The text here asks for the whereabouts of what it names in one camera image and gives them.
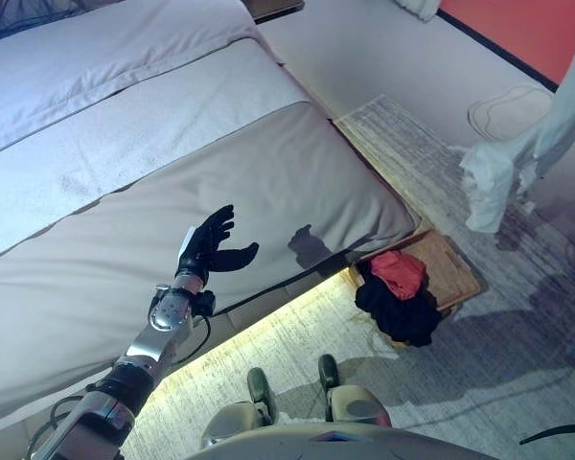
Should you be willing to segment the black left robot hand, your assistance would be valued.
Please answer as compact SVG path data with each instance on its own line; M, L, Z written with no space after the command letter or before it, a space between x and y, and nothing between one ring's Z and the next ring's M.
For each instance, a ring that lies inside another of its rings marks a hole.
M234 205L221 207L201 223L179 255L174 277L196 276L205 286L210 272L233 272L250 265L259 250L256 242L241 249L220 249L235 226Z

